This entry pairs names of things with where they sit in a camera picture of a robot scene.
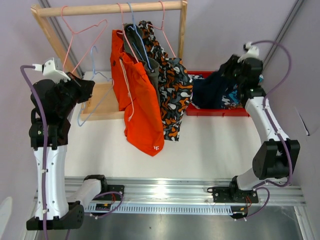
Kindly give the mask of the pink hanger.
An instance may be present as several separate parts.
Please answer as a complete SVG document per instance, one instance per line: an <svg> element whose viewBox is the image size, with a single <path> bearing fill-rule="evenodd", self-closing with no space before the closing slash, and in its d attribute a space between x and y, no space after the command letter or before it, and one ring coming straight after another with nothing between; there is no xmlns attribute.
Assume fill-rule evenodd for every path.
<svg viewBox="0 0 320 240"><path fill-rule="evenodd" d="M118 7L119 7L119 9L120 9L120 14L121 14L121 25L122 25L122 33L123 33L123 36L124 36L124 38L125 38L125 41L126 41L128 47L130 48L130 51L131 51L130 54L135 58L135 61L138 63L139 60L138 60L138 58L137 58L137 56L136 56L136 54L135 54L135 52L134 52L134 50L133 50L130 42L128 41L128 38L127 38L127 35L126 35L126 32L125 32L124 13L123 13L123 10L122 10L122 6L121 6L120 3L117 3L117 5L118 5Z"/></svg>
<svg viewBox="0 0 320 240"><path fill-rule="evenodd" d="M160 26L160 27L157 27L157 26L155 26L155 25L153 25L153 24L150 24L150 26L151 26L152 28L154 28L154 29L157 29L157 30L162 31L163 36L164 36L164 38L165 38L165 40L166 40L166 42L167 42L167 44L168 44L168 46L169 46L169 49L170 49L173 57L176 58L177 56L176 56L176 54L175 54L175 52L174 52L174 50L173 50L173 48L172 48L172 46L171 46L171 43L170 43L170 41L169 41L169 39L168 39L168 37L167 37L167 35L166 35L166 32L165 32L165 11L166 11L166 10L165 10L165 5L164 5L164 3L163 3L161 0L159 0L158 2L159 2L159 3L161 4L161 6L162 6L161 26Z"/></svg>
<svg viewBox="0 0 320 240"><path fill-rule="evenodd" d="M98 35L95 37L95 39L93 40L93 42L91 43L91 45L86 49L86 52L83 54L83 56L81 57L81 59L76 63L75 66L71 67L71 69L67 69L68 72L70 73L74 73L78 67L81 66L81 63L86 59L87 55L90 53L91 51L91 48L96 44L96 42L99 40L99 38L102 36L102 34L105 32L105 30L107 29L108 27L108 20L106 18L100 20L99 22L95 23L95 24L92 24L92 25L89 25L81 30L74 30L68 23L68 21L66 20L65 18L65 9L67 8L68 6L65 5L61 8L60 10L60 17L62 18L63 22L65 23L65 25L67 26L68 30L70 31L71 33L71 39L70 39L70 42L69 42L69 45L68 45L68 48L67 48L67 51L66 51L66 54L65 54L65 57L64 57L64 60L63 60L63 65L62 65L62 68L63 68L63 71L65 72L66 71L66 64L67 64L67 60L69 58L69 55L70 55L70 52L72 50L72 45L73 45L73 42L74 42L74 39L76 36L78 35L82 35L83 33L85 32L90 32L92 33L92 29L95 29L95 28L99 28L101 27L101 31L98 33Z"/></svg>

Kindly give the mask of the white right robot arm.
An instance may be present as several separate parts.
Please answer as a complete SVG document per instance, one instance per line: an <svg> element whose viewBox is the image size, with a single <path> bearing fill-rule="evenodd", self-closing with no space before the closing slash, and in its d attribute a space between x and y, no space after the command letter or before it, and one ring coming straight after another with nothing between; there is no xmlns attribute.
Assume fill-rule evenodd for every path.
<svg viewBox="0 0 320 240"><path fill-rule="evenodd" d="M261 146L252 167L232 180L228 196L234 202L264 184L283 188L291 183L300 152L300 143L292 140L278 123L259 80L263 62L256 57L241 59L233 54L218 72L237 85L238 98L253 120Z"/></svg>

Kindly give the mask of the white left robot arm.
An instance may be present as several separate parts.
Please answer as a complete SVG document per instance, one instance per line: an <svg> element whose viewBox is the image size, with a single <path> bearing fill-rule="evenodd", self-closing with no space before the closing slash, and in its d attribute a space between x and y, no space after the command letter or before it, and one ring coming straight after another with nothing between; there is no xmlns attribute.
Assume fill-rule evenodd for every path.
<svg viewBox="0 0 320 240"><path fill-rule="evenodd" d="M38 203L34 217L26 222L29 231L79 229L89 203L108 196L107 180L100 174L86 176L71 197L65 190L68 117L77 104L91 98L94 86L94 81L72 74L69 80L43 79L31 86L29 137L37 164Z"/></svg>

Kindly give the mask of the orange black camouflage shorts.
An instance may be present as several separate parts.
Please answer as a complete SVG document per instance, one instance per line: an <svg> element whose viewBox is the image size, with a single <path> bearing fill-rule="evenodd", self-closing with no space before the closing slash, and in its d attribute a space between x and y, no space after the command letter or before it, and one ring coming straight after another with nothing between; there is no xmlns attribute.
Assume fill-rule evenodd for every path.
<svg viewBox="0 0 320 240"><path fill-rule="evenodd" d="M142 40L147 55L159 64L158 90L164 139L179 141L184 113L191 103L193 80L178 57L169 57L155 36L151 21L141 20Z"/></svg>

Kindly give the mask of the olive grey shorts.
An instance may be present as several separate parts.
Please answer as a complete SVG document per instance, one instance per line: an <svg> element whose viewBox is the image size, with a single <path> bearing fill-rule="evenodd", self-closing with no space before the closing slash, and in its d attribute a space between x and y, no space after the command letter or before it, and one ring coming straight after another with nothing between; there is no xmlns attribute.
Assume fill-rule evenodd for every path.
<svg viewBox="0 0 320 240"><path fill-rule="evenodd" d="M159 93L159 63L147 54L147 48L143 42L143 32L134 24L124 25L125 37L123 37L124 50L132 57L136 57L142 63L148 79L155 89L158 104L161 104Z"/></svg>

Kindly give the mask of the wooden clothes rack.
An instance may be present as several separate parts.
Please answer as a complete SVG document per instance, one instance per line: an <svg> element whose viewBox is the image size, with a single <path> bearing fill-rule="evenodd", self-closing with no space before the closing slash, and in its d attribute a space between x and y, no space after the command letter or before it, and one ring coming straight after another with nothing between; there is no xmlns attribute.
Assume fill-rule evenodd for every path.
<svg viewBox="0 0 320 240"><path fill-rule="evenodd" d="M166 11L180 11L179 14L179 35L178 35L178 50L177 56L183 57L184 42L186 32L187 21L187 7L188 2L186 0L175 1L163 1L165 12ZM131 3L133 12L156 12L162 11L162 5L160 2L142 2ZM121 4L123 13L131 12L127 3ZM59 28L59 24L56 20L57 17L61 17L62 7L50 7L47 0L41 0L38 4L33 4L30 7L31 13L38 25L42 29L52 49L57 54L57 57L63 64L66 56L67 48L70 40L67 40L62 30ZM105 14L120 14L120 8L117 4L100 4L100 5L83 5L83 6L68 6L64 10L64 15L70 16L88 16L88 15L105 15ZM66 61L66 71L70 70L77 64L78 60L71 50L69 57ZM77 68L75 71L77 77L84 76L84 73ZM98 98L107 91L107 87L111 86L110 83L97 83L94 86L94 96L89 100L87 104L81 105L81 111L78 117L82 121L100 121L100 120L113 120L123 119L124 112L118 111L118 102L114 93L107 94L102 97L102 102L97 104L97 108L93 109L93 104L98 103Z"/></svg>

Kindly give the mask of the red plastic tray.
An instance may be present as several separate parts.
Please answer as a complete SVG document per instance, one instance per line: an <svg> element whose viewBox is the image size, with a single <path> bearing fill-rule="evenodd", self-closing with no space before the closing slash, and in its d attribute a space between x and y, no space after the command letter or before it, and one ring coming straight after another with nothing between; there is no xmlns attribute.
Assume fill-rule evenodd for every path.
<svg viewBox="0 0 320 240"><path fill-rule="evenodd" d="M244 108L234 109L197 109L190 104L186 109L187 116L195 117L250 117Z"/></svg>

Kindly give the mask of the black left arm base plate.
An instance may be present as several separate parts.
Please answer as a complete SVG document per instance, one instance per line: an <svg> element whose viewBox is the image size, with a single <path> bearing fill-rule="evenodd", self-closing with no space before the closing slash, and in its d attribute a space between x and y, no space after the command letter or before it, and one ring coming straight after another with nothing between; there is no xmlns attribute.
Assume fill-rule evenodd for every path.
<svg viewBox="0 0 320 240"><path fill-rule="evenodd" d="M98 199L103 201L120 201L121 196L124 196L125 186L120 184L109 184L106 188L101 191L102 196Z"/></svg>

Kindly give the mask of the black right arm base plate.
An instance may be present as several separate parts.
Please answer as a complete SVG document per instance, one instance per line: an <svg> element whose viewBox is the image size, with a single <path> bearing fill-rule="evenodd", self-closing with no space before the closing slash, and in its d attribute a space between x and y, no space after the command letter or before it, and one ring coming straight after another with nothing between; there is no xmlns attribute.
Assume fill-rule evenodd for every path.
<svg viewBox="0 0 320 240"><path fill-rule="evenodd" d="M253 203L259 202L258 194L253 190L240 190L237 187L215 186L208 187L206 191L212 194L215 203Z"/></svg>

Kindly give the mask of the aluminium mounting rail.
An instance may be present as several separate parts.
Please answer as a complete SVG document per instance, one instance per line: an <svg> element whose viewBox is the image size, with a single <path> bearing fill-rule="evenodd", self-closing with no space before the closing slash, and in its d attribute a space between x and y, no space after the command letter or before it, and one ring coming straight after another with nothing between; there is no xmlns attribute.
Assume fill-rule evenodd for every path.
<svg viewBox="0 0 320 240"><path fill-rule="evenodd" d="M210 187L227 187L229 179L121 178L108 177L109 185L124 186L124 201L133 204L202 205L212 203ZM268 206L305 206L299 186L266 185L270 192Z"/></svg>

